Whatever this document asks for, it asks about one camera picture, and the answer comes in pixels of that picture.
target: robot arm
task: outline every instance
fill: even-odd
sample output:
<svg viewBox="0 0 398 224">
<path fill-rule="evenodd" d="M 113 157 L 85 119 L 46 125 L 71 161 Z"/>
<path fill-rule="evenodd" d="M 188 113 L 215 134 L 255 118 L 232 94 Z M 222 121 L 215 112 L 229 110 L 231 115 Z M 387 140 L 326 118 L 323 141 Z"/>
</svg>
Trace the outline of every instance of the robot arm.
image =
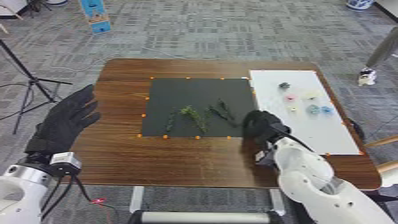
<svg viewBox="0 0 398 224">
<path fill-rule="evenodd" d="M 83 128 L 97 121 L 92 86 L 87 86 L 51 108 L 28 141 L 26 157 L 0 176 L 0 224 L 39 224 L 40 200 L 53 177 L 76 175 L 79 161 L 69 151 Z"/>
<path fill-rule="evenodd" d="M 275 142 L 278 187 L 289 199 L 303 204 L 314 223 L 392 224 L 392 220 L 350 182 L 334 177 L 323 157 L 282 138 Z"/>
<path fill-rule="evenodd" d="M 289 136 L 289 128 L 266 111 L 248 113 L 243 133 L 268 152 L 259 152 L 257 163 L 277 166 L 280 190 L 302 203 L 314 223 L 392 224 L 378 205 L 351 183 L 334 177 L 326 160 Z"/>
</svg>

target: pink object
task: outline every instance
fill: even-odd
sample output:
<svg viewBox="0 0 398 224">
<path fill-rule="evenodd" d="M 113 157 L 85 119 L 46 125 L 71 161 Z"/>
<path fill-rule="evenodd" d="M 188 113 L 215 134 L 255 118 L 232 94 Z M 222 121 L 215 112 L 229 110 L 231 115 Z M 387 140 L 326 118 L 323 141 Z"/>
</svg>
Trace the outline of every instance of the pink object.
<svg viewBox="0 0 398 224">
<path fill-rule="evenodd" d="M 291 101 L 294 101 L 294 95 L 287 95 L 286 96 L 286 100 L 291 102 Z"/>
</svg>

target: blue object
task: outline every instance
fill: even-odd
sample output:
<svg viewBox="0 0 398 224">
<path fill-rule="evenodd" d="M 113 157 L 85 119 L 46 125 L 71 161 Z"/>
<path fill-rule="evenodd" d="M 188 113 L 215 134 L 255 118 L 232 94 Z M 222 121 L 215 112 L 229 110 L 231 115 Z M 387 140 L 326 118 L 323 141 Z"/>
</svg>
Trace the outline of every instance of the blue object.
<svg viewBox="0 0 398 224">
<path fill-rule="evenodd" d="M 92 28 L 92 33 L 103 33 L 106 31 L 110 31 L 110 22 L 104 21 L 99 23 L 92 23 L 90 28 Z"/>
<path fill-rule="evenodd" d="M 309 114 L 319 114 L 319 107 L 316 105 L 310 105 L 307 107 L 307 112 L 309 112 Z"/>
<path fill-rule="evenodd" d="M 332 108 L 326 107 L 326 106 L 323 106 L 323 107 L 321 107 L 321 112 L 323 112 L 325 114 L 330 114 L 330 113 L 332 113 Z"/>
<path fill-rule="evenodd" d="M 374 3 L 374 0 L 346 0 L 346 7 L 357 11 L 366 10 Z"/>
<path fill-rule="evenodd" d="M 108 14 L 103 7 L 103 0 L 79 0 L 85 18 L 90 24 L 92 33 L 110 31 Z"/>
</svg>

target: blue box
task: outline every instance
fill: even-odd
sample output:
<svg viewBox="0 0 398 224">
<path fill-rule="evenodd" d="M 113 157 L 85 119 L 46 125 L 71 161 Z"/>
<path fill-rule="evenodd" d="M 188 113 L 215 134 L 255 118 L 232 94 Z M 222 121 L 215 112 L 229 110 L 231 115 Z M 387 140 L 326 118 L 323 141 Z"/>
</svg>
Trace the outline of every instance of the blue box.
<svg viewBox="0 0 398 224">
<path fill-rule="evenodd" d="M 103 0 L 79 0 L 87 22 L 90 24 L 92 33 L 110 31 L 108 14 L 103 7 Z"/>
</svg>

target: cable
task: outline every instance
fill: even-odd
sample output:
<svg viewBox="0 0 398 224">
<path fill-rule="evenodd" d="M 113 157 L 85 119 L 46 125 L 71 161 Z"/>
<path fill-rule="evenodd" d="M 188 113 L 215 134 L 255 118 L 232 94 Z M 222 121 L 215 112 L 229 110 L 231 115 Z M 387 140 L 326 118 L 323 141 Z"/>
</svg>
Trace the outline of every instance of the cable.
<svg viewBox="0 0 398 224">
<path fill-rule="evenodd" d="M 378 129 L 374 130 L 374 132 L 369 134 L 369 138 L 373 137 L 373 135 L 378 133 L 382 127 L 392 122 L 392 120 L 398 118 L 398 115 L 392 117 L 392 119 L 380 125 Z"/>
<path fill-rule="evenodd" d="M 97 204 L 99 208 L 103 209 L 104 211 L 104 215 L 106 215 L 106 222 L 108 224 L 111 224 L 111 220 L 110 220 L 110 214 L 108 214 L 108 210 L 104 209 L 104 206 L 101 204 Z"/>
<path fill-rule="evenodd" d="M 16 85 L 16 86 L 24 86 L 24 87 L 26 87 L 24 84 L 14 83 L 14 84 L 5 84 L 5 85 L 1 85 L 0 88 L 1 88 L 1 87 L 7 87 L 7 86 L 12 86 L 12 85 Z M 28 101 L 28 103 L 26 103 L 23 109 L 21 109 L 19 111 L 16 111 L 10 115 L 7 115 L 5 117 L 1 117 L 1 118 L 0 118 L 0 121 L 5 120 L 7 118 L 10 118 L 16 114 L 19 114 L 19 112 L 21 112 L 21 111 L 28 108 L 28 106 L 32 105 L 32 103 L 33 103 L 33 89 L 32 89 L 32 88 L 30 88 L 28 94 L 30 94 L 30 101 Z"/>
<path fill-rule="evenodd" d="M 49 201 L 51 201 L 53 194 L 55 194 L 55 192 L 56 192 L 56 190 L 58 190 L 58 185 L 60 185 L 62 179 L 63 179 L 63 177 L 58 178 L 56 185 L 55 185 L 55 187 L 53 187 L 53 191 L 51 191 L 51 193 L 49 193 L 46 202 L 44 202 L 42 207 L 40 207 L 40 212 L 44 212 L 44 210 L 46 210 L 46 206 L 47 206 L 47 203 L 49 203 Z"/>
<path fill-rule="evenodd" d="M 280 135 L 289 138 L 305 148 L 310 152 L 314 152 L 314 150 L 309 148 L 309 146 L 305 145 L 305 143 L 298 140 L 298 138 L 289 135 L 282 130 L 278 130 L 271 125 L 270 125 L 271 129 L 280 133 Z"/>
<path fill-rule="evenodd" d="M 58 203 L 60 203 L 60 201 L 62 201 L 65 195 L 67 195 L 67 192 L 69 192 L 69 190 L 71 190 L 71 185 L 72 185 L 72 182 L 74 182 L 74 178 L 76 178 L 76 177 L 71 176 L 71 180 L 69 180 L 69 184 L 67 184 L 65 190 L 63 190 L 63 192 L 62 192 L 62 194 L 60 194 L 60 196 L 58 196 L 56 201 L 53 202 L 53 205 L 49 206 L 49 208 L 47 208 L 47 210 L 46 210 L 46 212 L 44 212 L 44 214 L 42 214 L 42 219 L 40 219 L 42 221 L 44 221 L 46 216 L 47 216 L 47 214 L 49 214 L 53 208 L 56 207 L 56 205 L 58 205 Z"/>
<path fill-rule="evenodd" d="M 92 200 L 90 200 L 90 197 L 88 197 L 88 194 L 87 194 L 87 191 L 85 191 L 85 187 L 83 187 L 83 184 L 81 184 L 81 181 L 79 181 L 78 177 L 74 177 L 74 180 L 76 180 L 76 184 L 78 184 L 78 188 L 79 188 L 83 197 L 85 197 L 88 203 L 92 204 Z M 104 206 L 106 208 L 110 208 L 113 210 L 113 212 L 115 212 L 115 223 L 119 224 L 119 211 L 117 211 L 115 207 L 103 204 L 103 203 L 97 203 L 97 205 Z"/>
</svg>

